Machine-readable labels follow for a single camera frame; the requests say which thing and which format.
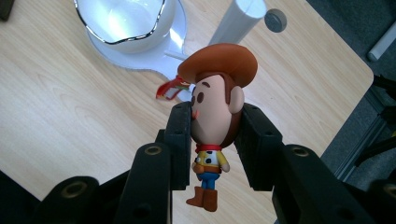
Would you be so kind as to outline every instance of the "figurine head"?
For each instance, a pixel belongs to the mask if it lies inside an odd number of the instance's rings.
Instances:
[[[253,54],[235,44],[200,49],[179,66],[178,74],[195,84],[191,137],[197,144],[227,147],[233,142],[245,101],[242,88],[257,67]]]

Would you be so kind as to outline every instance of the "toy figure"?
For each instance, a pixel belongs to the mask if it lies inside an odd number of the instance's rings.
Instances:
[[[202,181],[187,204],[215,212],[218,192],[215,181],[230,164],[221,150],[235,139],[245,96],[242,91],[256,75],[257,61],[246,48],[217,44],[192,54],[177,69],[183,80],[195,84],[191,98],[191,137],[197,157],[192,170]]]

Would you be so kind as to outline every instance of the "white cylinder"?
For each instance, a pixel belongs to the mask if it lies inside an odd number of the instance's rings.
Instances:
[[[238,44],[267,11],[263,0],[233,0],[209,45]]]

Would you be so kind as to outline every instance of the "metal rim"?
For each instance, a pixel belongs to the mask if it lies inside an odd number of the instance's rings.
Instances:
[[[79,19],[82,21],[82,23],[84,24],[85,28],[87,28],[87,30],[88,30],[93,36],[95,36],[98,40],[100,40],[101,42],[106,43],[106,44],[108,44],[108,45],[117,45],[117,44],[120,44],[120,43],[123,43],[123,42],[127,42],[127,41],[134,41],[134,40],[145,39],[145,38],[151,36],[152,34],[154,34],[155,30],[157,29],[158,22],[160,21],[160,17],[161,17],[161,15],[163,14],[163,8],[164,8],[164,6],[165,6],[165,0],[163,0],[163,5],[161,6],[160,12],[158,13],[157,20],[156,20],[155,23],[154,23],[154,27],[153,27],[153,28],[151,29],[151,31],[148,32],[147,34],[145,34],[145,35],[131,36],[131,37],[127,37],[127,38],[124,38],[124,39],[115,41],[115,42],[108,42],[108,41],[104,40],[102,37],[100,37],[99,35],[97,35],[97,34],[87,25],[87,22],[84,21],[84,19],[82,18],[81,14],[79,13],[79,10],[78,10],[78,0],[74,0],[74,2],[75,2],[75,8],[76,8],[77,14],[78,14],[78,16],[79,16]]]

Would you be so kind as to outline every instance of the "light wood surface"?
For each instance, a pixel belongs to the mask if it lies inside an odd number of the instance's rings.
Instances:
[[[182,1],[185,53],[207,45],[230,0]],[[260,68],[245,88],[282,132],[284,142],[319,155],[373,81],[371,70],[304,0],[268,0],[286,30],[261,21],[240,43]],[[177,103],[157,101],[165,82],[153,72],[119,68],[88,40],[72,0],[16,1],[0,22],[0,169],[38,199],[59,182],[89,175],[100,183],[131,167],[136,150],[154,141]],[[271,192],[254,192],[233,147],[231,172],[217,182],[219,210],[185,201],[199,185],[174,192],[174,223],[273,223]]]

